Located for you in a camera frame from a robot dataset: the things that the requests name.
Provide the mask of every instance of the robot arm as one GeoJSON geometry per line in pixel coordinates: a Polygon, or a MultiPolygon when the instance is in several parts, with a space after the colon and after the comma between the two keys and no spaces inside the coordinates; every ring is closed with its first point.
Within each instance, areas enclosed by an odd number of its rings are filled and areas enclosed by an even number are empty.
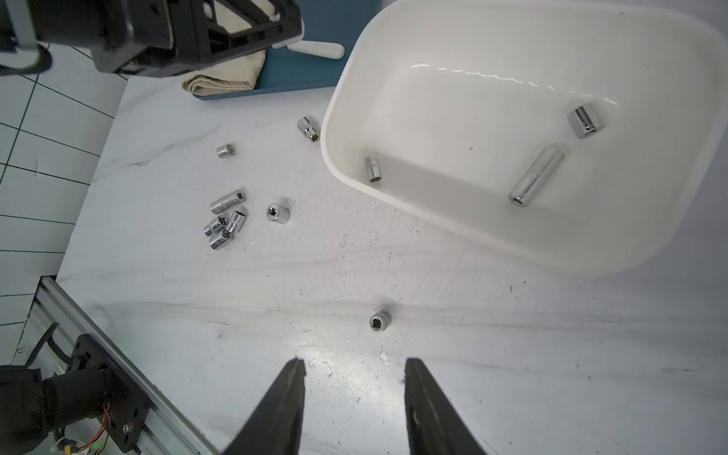
{"type": "Polygon", "coordinates": [[[219,1],[251,28],[219,26],[213,0],[0,0],[0,75],[50,68],[38,41],[89,48],[103,73],[165,77],[302,38],[295,0],[268,0],[272,19],[251,0],[219,1]]]}

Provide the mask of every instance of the red wire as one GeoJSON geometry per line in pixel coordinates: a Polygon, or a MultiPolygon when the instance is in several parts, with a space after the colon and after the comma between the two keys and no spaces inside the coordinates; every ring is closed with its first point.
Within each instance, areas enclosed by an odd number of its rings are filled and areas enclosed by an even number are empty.
{"type": "Polygon", "coordinates": [[[98,433],[96,433],[96,436],[91,440],[90,443],[86,444],[85,446],[82,446],[79,448],[79,451],[85,450],[91,446],[96,440],[101,436],[101,433],[103,433],[103,429],[106,428],[111,423],[111,417],[108,417],[108,410],[111,409],[111,403],[106,406],[103,410],[103,419],[101,419],[101,428],[98,429],[98,433]]]}
{"type": "MultiPolygon", "coordinates": [[[[104,410],[104,412],[106,413],[106,416],[108,417],[108,421],[109,421],[109,422],[111,422],[111,416],[109,416],[109,415],[108,415],[108,410],[109,410],[109,409],[111,409],[111,403],[109,403],[109,404],[108,404],[108,408],[104,410]]],[[[108,431],[106,431],[106,439],[105,439],[105,440],[103,440],[103,447],[101,447],[101,450],[99,450],[98,452],[96,452],[96,455],[98,455],[98,454],[100,454],[101,452],[103,452],[103,449],[105,449],[105,448],[106,448],[106,443],[107,443],[107,442],[108,442],[108,431]]]]}

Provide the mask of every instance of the black mounting bracket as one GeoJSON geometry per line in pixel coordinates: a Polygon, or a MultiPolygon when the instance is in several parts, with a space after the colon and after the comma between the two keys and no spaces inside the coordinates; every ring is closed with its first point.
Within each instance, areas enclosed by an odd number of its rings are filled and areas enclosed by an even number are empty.
{"type": "MultiPolygon", "coordinates": [[[[122,452],[132,450],[136,446],[149,411],[149,398],[91,335],[84,334],[78,337],[71,358],[73,363],[66,373],[99,367],[111,372],[104,393],[106,402],[111,403],[108,435],[122,452]]],[[[103,413],[97,416],[97,419],[101,422],[103,413]]]]}

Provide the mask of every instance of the white plastic tray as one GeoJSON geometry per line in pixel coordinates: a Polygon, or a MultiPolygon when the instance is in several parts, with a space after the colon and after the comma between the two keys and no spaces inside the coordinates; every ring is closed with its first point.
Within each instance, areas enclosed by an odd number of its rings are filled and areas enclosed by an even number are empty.
{"type": "Polygon", "coordinates": [[[494,249],[565,274],[616,272],[683,218],[728,123],[727,81],[725,39],[677,12],[400,0],[357,41],[323,156],[346,184],[494,249]],[[586,101],[606,128],[580,140],[566,115],[586,101]],[[516,207],[508,192],[550,144],[565,160],[516,207]]]}

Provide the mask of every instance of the white tiled floor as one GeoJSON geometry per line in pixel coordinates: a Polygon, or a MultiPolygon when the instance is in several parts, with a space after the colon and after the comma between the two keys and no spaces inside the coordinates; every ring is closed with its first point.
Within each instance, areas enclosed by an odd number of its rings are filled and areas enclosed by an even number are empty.
{"type": "Polygon", "coordinates": [[[38,85],[21,130],[101,155],[113,121],[108,115],[38,85]]]}
{"type": "Polygon", "coordinates": [[[98,164],[98,156],[20,131],[8,164],[91,183],[91,177],[98,164]]]}
{"type": "Polygon", "coordinates": [[[0,216],[0,250],[63,253],[73,231],[73,224],[0,216]]]}
{"type": "Polygon", "coordinates": [[[0,365],[8,365],[15,355],[15,347],[20,335],[23,334],[23,324],[0,325],[0,365]]]}
{"type": "Polygon", "coordinates": [[[93,60],[69,46],[51,44],[53,66],[38,83],[110,116],[122,100],[127,82],[117,74],[99,73],[93,60]]]}
{"type": "Polygon", "coordinates": [[[33,295],[0,296],[0,324],[24,322],[28,317],[28,311],[31,309],[33,295]]]}
{"type": "Polygon", "coordinates": [[[86,52],[50,52],[40,76],[0,77],[0,365],[28,314],[21,294],[58,272],[127,83],[86,52]]]}
{"type": "Polygon", "coordinates": [[[12,142],[15,140],[16,133],[17,130],[15,128],[0,124],[0,163],[7,162],[7,157],[10,155],[10,149],[12,148],[12,142]]]}
{"type": "Polygon", "coordinates": [[[33,81],[22,76],[0,77],[0,123],[19,127],[25,106],[33,90],[33,81]]]}
{"type": "Polygon", "coordinates": [[[63,254],[0,251],[0,289],[5,296],[35,292],[44,275],[55,275],[63,254]]]}
{"type": "Polygon", "coordinates": [[[0,214],[75,223],[88,188],[83,183],[8,167],[0,183],[0,214]]]}

